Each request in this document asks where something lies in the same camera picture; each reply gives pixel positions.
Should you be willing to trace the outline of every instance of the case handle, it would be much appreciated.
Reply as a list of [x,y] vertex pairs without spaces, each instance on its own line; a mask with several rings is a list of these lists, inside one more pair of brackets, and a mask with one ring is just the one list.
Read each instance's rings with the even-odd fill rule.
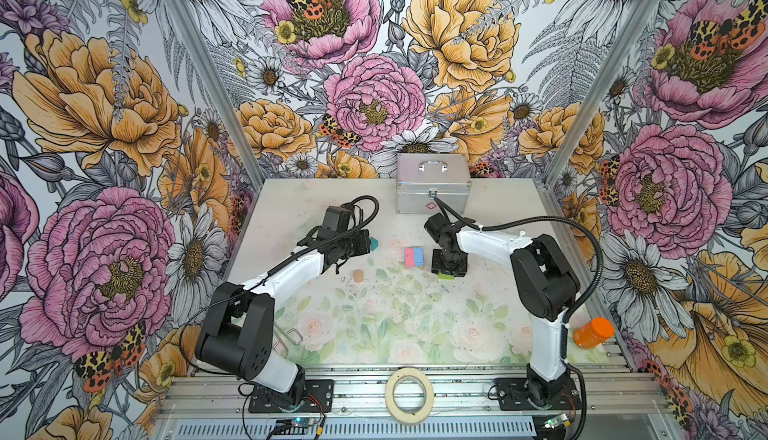
[[418,164],[418,171],[423,172],[425,165],[442,165],[440,171],[445,173],[448,171],[448,164],[446,162],[442,162],[438,159],[431,159],[425,162],[421,162]]

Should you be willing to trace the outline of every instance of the beige tape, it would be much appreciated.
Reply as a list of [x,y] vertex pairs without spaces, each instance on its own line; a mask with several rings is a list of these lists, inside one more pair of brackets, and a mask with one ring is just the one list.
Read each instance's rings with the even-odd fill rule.
[[[404,412],[395,403],[395,387],[406,378],[416,380],[422,386],[422,390],[424,390],[424,405],[417,412]],[[395,420],[406,425],[416,425],[417,423],[424,422],[432,411],[432,407],[435,405],[435,389],[432,388],[432,382],[429,381],[429,378],[421,370],[412,367],[400,368],[389,377],[386,383],[384,399],[389,415]]]

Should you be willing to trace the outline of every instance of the silver metal case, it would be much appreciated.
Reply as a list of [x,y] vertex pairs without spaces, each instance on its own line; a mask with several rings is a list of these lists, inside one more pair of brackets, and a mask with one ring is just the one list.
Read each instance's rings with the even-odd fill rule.
[[469,198],[467,159],[449,153],[400,153],[397,156],[398,213],[439,213],[434,195],[458,213],[464,213]]

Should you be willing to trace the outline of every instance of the table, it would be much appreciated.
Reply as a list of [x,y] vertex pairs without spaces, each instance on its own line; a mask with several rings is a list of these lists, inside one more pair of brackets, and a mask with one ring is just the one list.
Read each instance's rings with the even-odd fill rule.
[[[367,228],[378,248],[350,259],[339,275],[331,267],[275,312],[276,325],[302,337],[298,346],[285,342],[288,358],[303,366],[528,363],[531,319],[512,267],[470,255],[466,277],[439,280],[429,271],[436,247],[423,227],[429,215],[396,214],[395,188],[395,179],[267,179],[227,280],[241,283],[285,259],[322,223],[327,206],[372,195],[380,210]],[[360,206],[366,216],[372,211],[370,202]],[[473,179],[465,214],[494,225],[546,212],[530,179]],[[547,223],[523,229],[531,237],[557,238]],[[407,246],[424,249],[424,270],[406,269]],[[356,269],[363,272],[360,282]],[[588,320],[582,307],[571,325]],[[602,346],[585,351],[572,340],[568,356],[575,363],[608,362]]]

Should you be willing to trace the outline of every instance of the orange bottle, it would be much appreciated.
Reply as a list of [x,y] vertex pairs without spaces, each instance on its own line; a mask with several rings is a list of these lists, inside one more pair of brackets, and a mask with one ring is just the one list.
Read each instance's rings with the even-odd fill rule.
[[587,325],[574,332],[574,342],[584,350],[593,349],[614,335],[614,326],[609,320],[596,316]]

